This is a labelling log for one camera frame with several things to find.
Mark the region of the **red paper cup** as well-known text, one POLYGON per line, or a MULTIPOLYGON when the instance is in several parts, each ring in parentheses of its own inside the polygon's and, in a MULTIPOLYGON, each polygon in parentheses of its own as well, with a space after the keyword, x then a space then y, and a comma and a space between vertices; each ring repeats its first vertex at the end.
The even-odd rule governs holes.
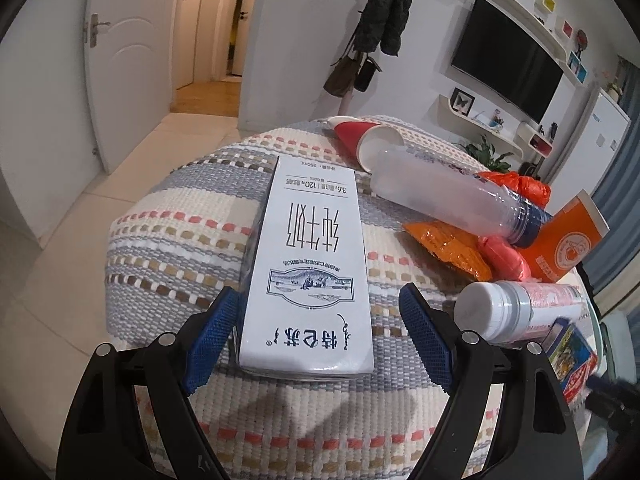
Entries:
POLYGON ((349 116, 334 116, 326 120, 346 151, 356 158, 360 167, 370 174, 378 155, 392 148, 403 148, 400 132, 390 126, 349 116))

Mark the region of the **black wall television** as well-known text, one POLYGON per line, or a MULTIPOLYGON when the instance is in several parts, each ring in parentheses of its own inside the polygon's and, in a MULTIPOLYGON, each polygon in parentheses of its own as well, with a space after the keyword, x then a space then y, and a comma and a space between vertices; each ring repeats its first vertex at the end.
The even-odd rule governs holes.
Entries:
POLYGON ((563 71, 529 33, 488 0, 475 0, 451 65, 541 122, 563 71))

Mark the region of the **red plastic bag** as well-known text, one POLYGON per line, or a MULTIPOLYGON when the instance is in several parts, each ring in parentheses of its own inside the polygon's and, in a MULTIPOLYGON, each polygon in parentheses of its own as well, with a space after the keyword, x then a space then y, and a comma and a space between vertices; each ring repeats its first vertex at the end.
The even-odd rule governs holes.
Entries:
POLYGON ((509 190, 518 193, 518 195, 523 196, 541 209, 546 208, 550 202, 550 186, 532 177, 520 176, 515 171, 510 171, 506 174, 500 174, 497 171, 482 171, 478 175, 494 182, 496 185, 505 186, 509 190))

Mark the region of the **white door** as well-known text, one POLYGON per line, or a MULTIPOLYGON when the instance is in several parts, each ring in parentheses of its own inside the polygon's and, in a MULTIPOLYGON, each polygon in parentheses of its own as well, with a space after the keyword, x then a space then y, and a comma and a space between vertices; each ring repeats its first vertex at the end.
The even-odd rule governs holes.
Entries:
POLYGON ((169 112, 176 3, 87 0, 87 94, 108 174, 169 112))

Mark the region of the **white yogurt bottle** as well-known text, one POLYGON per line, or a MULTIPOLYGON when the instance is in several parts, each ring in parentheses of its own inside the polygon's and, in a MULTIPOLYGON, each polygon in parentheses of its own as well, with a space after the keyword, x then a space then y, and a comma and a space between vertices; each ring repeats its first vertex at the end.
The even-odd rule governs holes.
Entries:
POLYGON ((586 297, 572 285, 477 282, 460 292, 454 322, 491 344, 512 344, 544 338, 558 318, 578 321, 586 307, 586 297))

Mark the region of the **white milk carton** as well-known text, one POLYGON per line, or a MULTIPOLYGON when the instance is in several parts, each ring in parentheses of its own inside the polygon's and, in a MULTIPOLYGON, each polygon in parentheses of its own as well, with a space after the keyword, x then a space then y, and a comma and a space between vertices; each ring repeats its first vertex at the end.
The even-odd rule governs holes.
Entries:
POLYGON ((374 370, 355 174, 282 155, 244 283, 236 362, 259 375, 350 379, 374 370))

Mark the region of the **brown hanging bag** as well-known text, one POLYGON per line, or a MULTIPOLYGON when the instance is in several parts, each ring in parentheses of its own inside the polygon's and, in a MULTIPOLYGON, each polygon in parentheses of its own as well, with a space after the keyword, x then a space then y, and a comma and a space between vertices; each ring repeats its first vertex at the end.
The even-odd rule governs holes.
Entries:
POLYGON ((344 98, 352 88, 360 70, 362 55, 343 55, 333 64, 332 72, 323 85, 323 90, 331 96, 344 98))

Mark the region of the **orange snack wrapper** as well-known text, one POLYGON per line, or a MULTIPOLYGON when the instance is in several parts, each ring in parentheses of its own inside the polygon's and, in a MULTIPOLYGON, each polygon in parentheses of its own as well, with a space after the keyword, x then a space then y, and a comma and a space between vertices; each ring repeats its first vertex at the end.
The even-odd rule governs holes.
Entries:
POLYGON ((404 230, 435 259, 474 282, 491 282, 491 267, 478 249, 478 238, 445 222, 405 223, 404 230))

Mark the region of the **blue snack package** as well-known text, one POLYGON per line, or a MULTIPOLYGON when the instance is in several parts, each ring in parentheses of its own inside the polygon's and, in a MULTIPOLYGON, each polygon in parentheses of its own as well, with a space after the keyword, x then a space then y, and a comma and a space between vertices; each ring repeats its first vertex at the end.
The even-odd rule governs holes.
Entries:
POLYGON ((568 318, 557 318, 542 342, 565 401, 571 404, 596 369, 597 355, 577 326, 568 318))

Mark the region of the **blue striped curtain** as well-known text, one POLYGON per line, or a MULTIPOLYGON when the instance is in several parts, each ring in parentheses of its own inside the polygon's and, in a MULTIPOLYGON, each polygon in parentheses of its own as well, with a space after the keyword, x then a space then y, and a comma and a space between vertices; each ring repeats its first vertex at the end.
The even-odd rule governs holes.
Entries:
POLYGON ((605 289, 639 253, 639 67, 623 58, 618 62, 623 95, 620 107, 630 125, 610 168, 593 199, 610 232, 584 263, 590 285, 597 294, 605 289))

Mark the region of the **clear plastic bottle blue cap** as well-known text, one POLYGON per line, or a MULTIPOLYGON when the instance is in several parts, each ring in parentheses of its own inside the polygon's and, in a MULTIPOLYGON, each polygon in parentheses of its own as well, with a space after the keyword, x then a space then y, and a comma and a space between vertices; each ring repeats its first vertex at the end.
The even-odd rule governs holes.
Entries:
POLYGON ((551 216, 517 192, 403 148, 378 154, 372 192, 476 236, 500 236, 526 248, 551 216))

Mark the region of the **green potted plant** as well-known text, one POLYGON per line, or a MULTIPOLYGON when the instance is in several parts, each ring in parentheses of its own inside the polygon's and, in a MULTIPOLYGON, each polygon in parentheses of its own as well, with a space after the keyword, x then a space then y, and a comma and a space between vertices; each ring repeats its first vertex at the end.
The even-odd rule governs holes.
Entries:
POLYGON ((513 155, 512 152, 499 154, 496 148, 487 140, 486 136, 482 136, 480 143, 463 143, 462 150, 466 154, 474 158, 483 165, 487 170, 498 172, 499 174, 507 174, 511 170, 511 164, 508 158, 513 155))

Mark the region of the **pink plastic packet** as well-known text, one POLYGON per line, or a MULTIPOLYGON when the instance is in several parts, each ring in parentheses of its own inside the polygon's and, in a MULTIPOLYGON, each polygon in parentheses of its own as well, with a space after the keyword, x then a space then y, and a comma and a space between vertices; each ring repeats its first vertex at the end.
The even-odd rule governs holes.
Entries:
POLYGON ((478 239, 478 250, 499 281, 527 282, 532 271, 522 255, 500 236, 478 239))

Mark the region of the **white refrigerator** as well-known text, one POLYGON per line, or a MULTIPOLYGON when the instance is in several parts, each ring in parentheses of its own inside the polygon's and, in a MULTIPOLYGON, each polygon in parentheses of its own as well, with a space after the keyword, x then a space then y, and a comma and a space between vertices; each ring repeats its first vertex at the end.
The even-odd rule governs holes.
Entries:
POLYGON ((546 207, 556 214, 580 191, 591 195, 603 179, 629 128, 630 118, 603 89, 594 90, 566 150, 551 173, 546 207))

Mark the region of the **orange paper cup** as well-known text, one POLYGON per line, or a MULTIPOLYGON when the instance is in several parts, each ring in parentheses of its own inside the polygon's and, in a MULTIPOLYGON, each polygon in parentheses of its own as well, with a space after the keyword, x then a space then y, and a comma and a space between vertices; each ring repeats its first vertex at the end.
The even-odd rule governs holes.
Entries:
POLYGON ((581 263, 606 237, 610 228, 591 196, 580 191, 541 228, 520 254, 532 278, 556 283, 581 263))

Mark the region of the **white floating wall shelf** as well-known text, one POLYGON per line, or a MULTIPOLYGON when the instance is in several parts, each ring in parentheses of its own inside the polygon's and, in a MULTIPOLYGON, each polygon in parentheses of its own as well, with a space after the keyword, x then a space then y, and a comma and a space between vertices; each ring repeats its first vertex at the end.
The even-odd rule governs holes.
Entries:
POLYGON ((488 133, 490 136, 492 136, 494 139, 498 140, 502 144, 506 144, 517 158, 519 159, 524 158, 523 150, 518 146, 518 144, 514 140, 506 138, 497 129, 489 127, 488 125, 485 125, 484 122, 479 122, 474 118, 465 116, 457 112, 451 106, 450 99, 448 98, 448 96, 443 96, 441 94, 439 96, 439 104, 449 113, 450 116, 455 117, 461 120, 462 122, 466 122, 469 125, 473 125, 475 128, 477 128, 477 130, 480 130, 481 132, 488 133))

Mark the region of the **butterfly picture frame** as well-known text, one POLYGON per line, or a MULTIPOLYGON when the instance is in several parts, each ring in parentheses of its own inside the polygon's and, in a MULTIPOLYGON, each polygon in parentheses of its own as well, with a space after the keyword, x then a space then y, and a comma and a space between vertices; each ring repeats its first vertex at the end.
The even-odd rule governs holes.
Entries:
POLYGON ((469 116, 475 101, 475 96, 460 88, 455 88, 450 96, 449 104, 451 109, 460 115, 469 116))

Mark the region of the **black hanging coat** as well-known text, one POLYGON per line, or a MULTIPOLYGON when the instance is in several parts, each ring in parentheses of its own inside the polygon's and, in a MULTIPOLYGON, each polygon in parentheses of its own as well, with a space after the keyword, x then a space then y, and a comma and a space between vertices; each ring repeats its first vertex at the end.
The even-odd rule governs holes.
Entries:
POLYGON ((372 53, 380 49, 385 55, 397 56, 411 5, 412 0, 367 0, 356 27, 355 50, 372 53))

